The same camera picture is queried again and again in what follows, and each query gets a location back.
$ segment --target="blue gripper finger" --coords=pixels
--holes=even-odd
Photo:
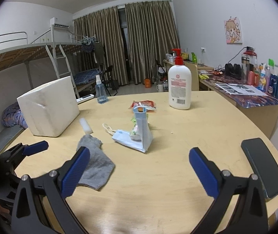
[[[29,146],[26,146],[23,150],[22,155],[24,156],[31,156],[34,155],[36,153],[42,152],[44,150],[48,149],[48,142],[46,141],[41,141]]]
[[[72,164],[66,175],[61,182],[61,197],[63,199],[71,196],[85,171],[89,160],[90,152],[89,149],[83,147],[84,149],[80,155],[76,158],[75,162]]]
[[[215,175],[208,167],[211,161],[208,161],[201,150],[197,147],[190,150],[189,161],[207,195],[216,199],[219,195],[219,185]]]

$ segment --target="tile floor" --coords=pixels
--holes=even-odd
[[[113,96],[116,91],[113,91],[109,88],[111,95]],[[157,92],[157,87],[156,85],[152,85],[151,88],[145,88],[144,84],[130,84],[130,85],[125,85],[121,86],[118,89],[118,94],[116,96],[121,96],[121,95],[129,95],[129,94],[140,94],[140,93],[152,93],[152,92]]]

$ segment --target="round table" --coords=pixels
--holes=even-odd
[[[86,230],[94,234],[189,234],[213,202],[189,164],[191,148],[199,147],[219,169],[248,177],[252,168],[241,142],[260,137],[278,163],[278,151],[269,139],[219,94],[194,91],[191,99],[189,110],[171,108],[166,92],[110,97],[102,105],[96,99],[82,103],[79,116],[59,137],[33,136],[27,129],[16,138],[11,146],[41,140],[49,143],[47,151],[25,158],[16,173],[37,177],[72,158],[84,135],[79,124],[84,117],[94,131],[92,135],[103,142],[103,152],[116,165],[100,191],[77,187],[73,196],[66,199]],[[129,106],[133,100],[152,100],[157,106],[157,111],[148,117],[154,139],[147,153],[115,143],[102,127],[107,123],[113,129],[130,131],[133,114]],[[226,227],[237,197],[233,197],[218,231]],[[266,205],[270,216],[278,208],[278,196]]]

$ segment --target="red pump dispenser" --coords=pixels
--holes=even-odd
[[[181,49],[180,48],[174,48],[173,51],[176,52],[177,57],[175,58],[175,65],[184,65],[183,59],[181,57]]]

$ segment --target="headphones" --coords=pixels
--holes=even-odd
[[[235,63],[233,66],[231,63],[227,63],[224,68],[227,76],[231,76],[235,79],[241,80],[242,69],[239,64]]]

